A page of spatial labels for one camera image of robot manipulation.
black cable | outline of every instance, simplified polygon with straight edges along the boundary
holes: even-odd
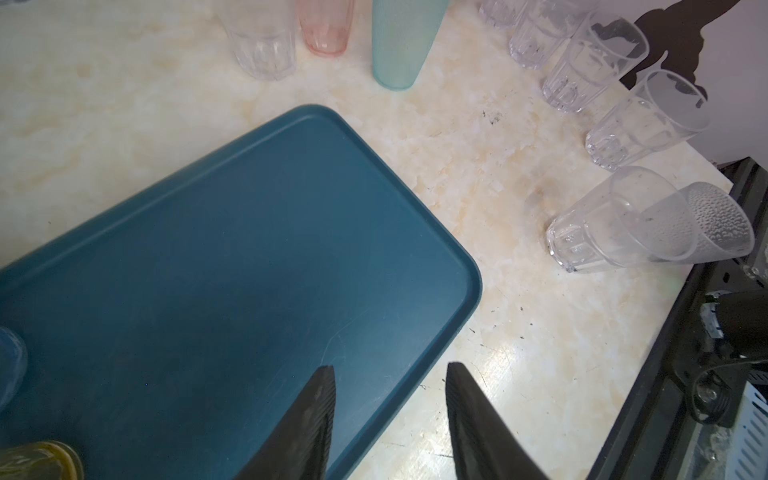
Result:
[[[699,371],[697,374],[695,374],[690,382],[690,385],[688,386],[688,389],[685,395],[686,406],[688,407],[688,411],[690,412],[694,420],[696,420],[699,423],[703,423],[704,425],[715,423],[718,420],[720,420],[720,418],[723,416],[725,411],[728,410],[728,405],[730,404],[731,390],[724,383],[723,386],[725,388],[718,395],[719,398],[715,405],[716,411],[712,415],[709,415],[708,417],[706,417],[705,419],[698,418],[698,414],[700,413],[700,410],[696,407],[695,395],[696,395],[696,386],[699,384],[701,377],[703,377],[709,372],[713,372],[716,369],[723,368],[726,366],[744,365],[745,363],[767,363],[767,362],[768,362],[768,356],[758,357],[756,359],[735,359],[735,360],[723,362],[720,365],[709,366],[706,369],[703,369]]]

dark silhouette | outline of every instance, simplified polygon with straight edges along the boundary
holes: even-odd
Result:
[[[621,78],[621,83],[632,88],[637,82],[637,73],[650,67],[669,52],[661,63],[662,68],[671,70],[696,85],[694,72],[699,66],[699,53],[704,47],[701,29],[715,18],[728,12],[739,0],[680,0],[667,8],[644,13],[634,23],[643,31],[650,52],[648,56]],[[696,85],[707,98],[707,91]]]

marble tabletop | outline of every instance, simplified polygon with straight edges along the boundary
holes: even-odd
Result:
[[[475,258],[482,301],[351,478],[454,478],[444,383],[467,365],[554,480],[586,476],[688,266],[569,274],[548,221],[608,173],[584,149],[619,84],[578,115],[540,95],[474,2],[448,10],[415,85],[371,75],[371,2],[348,51],[297,45],[279,82],[240,69],[206,0],[0,8],[0,264],[300,104],[338,111]],[[678,187],[728,180],[688,144],[639,162]]]

marble surface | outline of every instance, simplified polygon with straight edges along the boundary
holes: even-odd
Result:
[[[607,177],[579,115],[540,97],[506,35],[456,2],[413,88],[371,75],[371,4],[344,56],[297,45],[295,74],[244,73],[202,0],[31,0],[0,8],[0,264],[306,103],[337,110],[477,261],[482,302],[352,478],[454,478],[448,361],[461,361],[554,480],[584,478],[689,270],[568,274],[547,222]],[[729,182],[687,144],[639,164],[678,187]]]

countertop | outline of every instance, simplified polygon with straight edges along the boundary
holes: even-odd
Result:
[[[688,266],[569,274],[548,221],[608,176],[584,136],[625,92],[578,115],[540,95],[473,2],[446,14],[415,85],[371,74],[371,3],[348,51],[257,81],[204,0],[31,0],[0,8],[0,264],[300,104],[338,111],[477,261],[480,306],[352,478],[454,478],[444,383],[467,365],[554,480],[584,478]],[[678,187],[729,181],[688,144],[638,164]]]

